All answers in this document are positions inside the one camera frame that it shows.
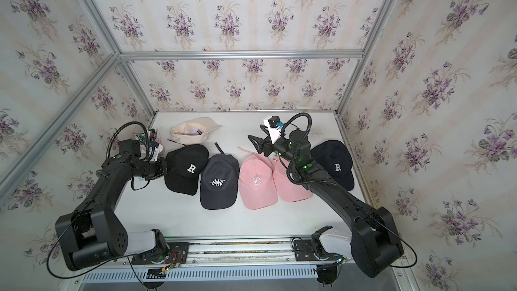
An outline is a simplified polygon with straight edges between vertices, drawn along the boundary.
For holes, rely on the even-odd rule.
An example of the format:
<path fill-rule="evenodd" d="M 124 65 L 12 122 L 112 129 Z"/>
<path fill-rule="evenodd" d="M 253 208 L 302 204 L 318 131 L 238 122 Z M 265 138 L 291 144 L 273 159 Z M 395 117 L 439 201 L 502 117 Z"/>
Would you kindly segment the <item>beige cap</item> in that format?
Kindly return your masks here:
<path fill-rule="evenodd" d="M 199 117 L 184 122 L 170 130 L 169 141 L 184 146 L 202 144 L 207 141 L 209 134 L 221 128 L 213 119 L 209 117 Z"/>

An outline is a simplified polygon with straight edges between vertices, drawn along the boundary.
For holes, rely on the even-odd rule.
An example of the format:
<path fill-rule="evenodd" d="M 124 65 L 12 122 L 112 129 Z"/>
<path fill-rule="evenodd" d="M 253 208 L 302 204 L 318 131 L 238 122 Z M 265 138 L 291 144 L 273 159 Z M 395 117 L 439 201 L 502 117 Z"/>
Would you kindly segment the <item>dark grey baseball cap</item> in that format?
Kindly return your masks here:
<path fill-rule="evenodd" d="M 225 154 L 217 142 L 215 146 L 219 153 L 209 159 L 200 180 L 200 202 L 206 210 L 227 209 L 234 205 L 238 195 L 238 160 Z"/>

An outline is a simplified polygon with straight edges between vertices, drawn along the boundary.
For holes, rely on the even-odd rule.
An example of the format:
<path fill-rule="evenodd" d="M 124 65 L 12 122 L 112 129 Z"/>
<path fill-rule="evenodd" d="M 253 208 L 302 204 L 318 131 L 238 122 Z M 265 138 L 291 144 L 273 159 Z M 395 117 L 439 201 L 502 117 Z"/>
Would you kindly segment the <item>pink cap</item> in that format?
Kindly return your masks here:
<path fill-rule="evenodd" d="M 249 210 L 259 210 L 277 202 L 271 161 L 263 154 L 239 148 L 246 154 L 240 167 L 238 189 L 243 204 Z"/>
<path fill-rule="evenodd" d="M 284 202 L 294 203 L 312 197 L 312 193 L 301 185 L 293 184 L 287 175 L 288 161 L 275 155 L 273 157 L 273 181 L 275 183 L 277 193 Z"/>

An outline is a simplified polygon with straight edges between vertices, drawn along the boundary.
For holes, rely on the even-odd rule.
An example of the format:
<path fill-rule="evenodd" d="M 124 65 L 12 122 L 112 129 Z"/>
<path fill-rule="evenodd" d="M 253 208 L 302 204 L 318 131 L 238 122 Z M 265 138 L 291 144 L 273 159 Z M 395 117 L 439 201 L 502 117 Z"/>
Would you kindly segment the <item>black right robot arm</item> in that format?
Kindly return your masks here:
<path fill-rule="evenodd" d="M 392 214 L 351 194 L 353 161 L 341 141 L 329 140 L 312 147 L 305 131 L 294 130 L 288 138 L 249 135 L 256 151 L 277 154 L 288 172 L 288 180 L 319 196 L 351 230 L 351 257 L 366 276 L 374 278 L 404 254 L 402 240 Z"/>

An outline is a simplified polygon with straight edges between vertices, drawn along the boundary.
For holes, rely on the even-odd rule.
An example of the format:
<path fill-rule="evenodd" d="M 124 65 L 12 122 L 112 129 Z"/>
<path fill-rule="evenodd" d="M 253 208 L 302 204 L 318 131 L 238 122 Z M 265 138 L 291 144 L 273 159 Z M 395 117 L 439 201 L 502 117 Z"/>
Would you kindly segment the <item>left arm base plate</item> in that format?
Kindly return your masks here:
<path fill-rule="evenodd" d="M 189 242 L 167 242 L 166 252 L 157 257 L 148 259 L 143 255 L 135 255 L 131 258 L 133 265 L 169 265 L 178 267 L 186 264 L 188 257 Z"/>

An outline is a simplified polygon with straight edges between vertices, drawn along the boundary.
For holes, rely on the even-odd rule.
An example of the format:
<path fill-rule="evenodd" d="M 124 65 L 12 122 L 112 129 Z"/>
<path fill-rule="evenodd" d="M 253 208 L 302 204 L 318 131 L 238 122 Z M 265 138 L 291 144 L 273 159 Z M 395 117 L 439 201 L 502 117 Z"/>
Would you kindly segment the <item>black cap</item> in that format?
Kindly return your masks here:
<path fill-rule="evenodd" d="M 311 149 L 311 156 L 340 186 L 347 191 L 355 187 L 352 173 L 353 160 L 345 144 L 338 140 L 327 140 Z"/>
<path fill-rule="evenodd" d="M 209 160 L 208 149 L 201 144 L 186 145 L 168 152 L 167 172 L 164 175 L 166 187 L 175 193 L 194 196 L 199 187 L 199 176 Z"/>

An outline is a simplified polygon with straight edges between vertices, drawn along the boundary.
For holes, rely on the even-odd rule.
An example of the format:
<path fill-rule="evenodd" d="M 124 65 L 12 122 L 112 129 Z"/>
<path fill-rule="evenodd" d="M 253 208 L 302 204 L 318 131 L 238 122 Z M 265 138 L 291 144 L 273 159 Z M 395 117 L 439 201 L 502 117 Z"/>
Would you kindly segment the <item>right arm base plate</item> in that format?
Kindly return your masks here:
<path fill-rule="evenodd" d="M 336 262 L 345 259 L 340 254 L 329 253 L 323 249 L 323 246 L 312 239 L 302 239 L 294 237 L 291 239 L 291 247 L 294 252 L 296 262 L 309 261 L 332 261 Z"/>

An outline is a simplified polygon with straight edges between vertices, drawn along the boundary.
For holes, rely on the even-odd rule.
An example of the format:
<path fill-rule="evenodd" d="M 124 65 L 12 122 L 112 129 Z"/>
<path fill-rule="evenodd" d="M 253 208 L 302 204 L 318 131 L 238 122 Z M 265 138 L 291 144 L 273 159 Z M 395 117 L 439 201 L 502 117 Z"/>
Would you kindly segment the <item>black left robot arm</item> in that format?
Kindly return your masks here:
<path fill-rule="evenodd" d="M 136 177 L 147 181 L 160 178 L 167 172 L 166 160 L 142 159 L 135 140 L 121 141 L 119 148 L 119 154 L 103 162 L 98 180 L 83 202 L 56 221 L 63 258 L 73 272 L 131 255 L 161 261 L 169 252 L 158 229 L 129 233 L 115 214 L 126 184 Z"/>

